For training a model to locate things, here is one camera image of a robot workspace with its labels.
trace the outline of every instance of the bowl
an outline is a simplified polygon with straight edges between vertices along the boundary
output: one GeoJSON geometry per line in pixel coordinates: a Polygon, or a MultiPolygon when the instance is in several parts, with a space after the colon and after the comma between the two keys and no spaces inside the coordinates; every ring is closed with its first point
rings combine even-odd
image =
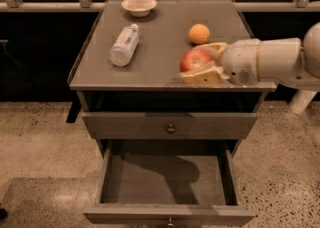
{"type": "Polygon", "coordinates": [[[130,12],[132,16],[144,17],[157,5],[156,0],[124,0],[121,6],[130,12]]]}

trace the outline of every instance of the gray tabletop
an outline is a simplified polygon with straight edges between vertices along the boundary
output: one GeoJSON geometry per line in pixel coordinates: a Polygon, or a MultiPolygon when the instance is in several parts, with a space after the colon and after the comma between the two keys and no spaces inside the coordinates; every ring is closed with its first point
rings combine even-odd
{"type": "Polygon", "coordinates": [[[209,43],[250,38],[231,1],[159,0],[144,18],[135,18],[121,8],[121,1],[110,0],[101,15],[75,75],[73,90],[199,90],[273,91],[274,83],[236,87],[224,82],[215,88],[185,85],[179,75],[184,53],[194,46],[188,40],[193,24],[209,27],[209,43]],[[114,66],[109,51],[125,26],[139,26],[140,41],[129,65],[114,66]]]}

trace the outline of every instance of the terrazzo floor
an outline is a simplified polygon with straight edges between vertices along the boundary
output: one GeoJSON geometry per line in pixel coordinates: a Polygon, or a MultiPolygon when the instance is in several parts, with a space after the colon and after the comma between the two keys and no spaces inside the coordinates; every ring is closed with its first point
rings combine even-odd
{"type": "MultiPolygon", "coordinates": [[[[83,216],[94,202],[102,157],[81,118],[65,123],[69,108],[0,103],[0,202],[9,213],[1,228],[129,227],[94,225],[83,216]]],[[[320,102],[302,115],[286,102],[264,102],[258,114],[233,158],[242,206],[257,213],[244,227],[319,228],[320,102]]]]}

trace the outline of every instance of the apple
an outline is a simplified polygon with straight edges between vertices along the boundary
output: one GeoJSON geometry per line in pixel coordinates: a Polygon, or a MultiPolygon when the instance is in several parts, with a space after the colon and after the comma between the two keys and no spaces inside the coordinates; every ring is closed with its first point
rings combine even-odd
{"type": "Polygon", "coordinates": [[[212,61],[211,55],[201,49],[191,49],[185,52],[180,61],[180,72],[193,71],[212,61]]]}

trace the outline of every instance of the white bottle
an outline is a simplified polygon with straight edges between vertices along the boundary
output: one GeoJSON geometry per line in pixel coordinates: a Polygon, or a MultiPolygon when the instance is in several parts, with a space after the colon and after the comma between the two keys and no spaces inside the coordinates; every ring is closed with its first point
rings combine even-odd
{"type": "Polygon", "coordinates": [[[110,60],[114,65],[126,66],[139,42],[139,27],[132,24],[124,27],[116,43],[110,50],[110,60]]]}

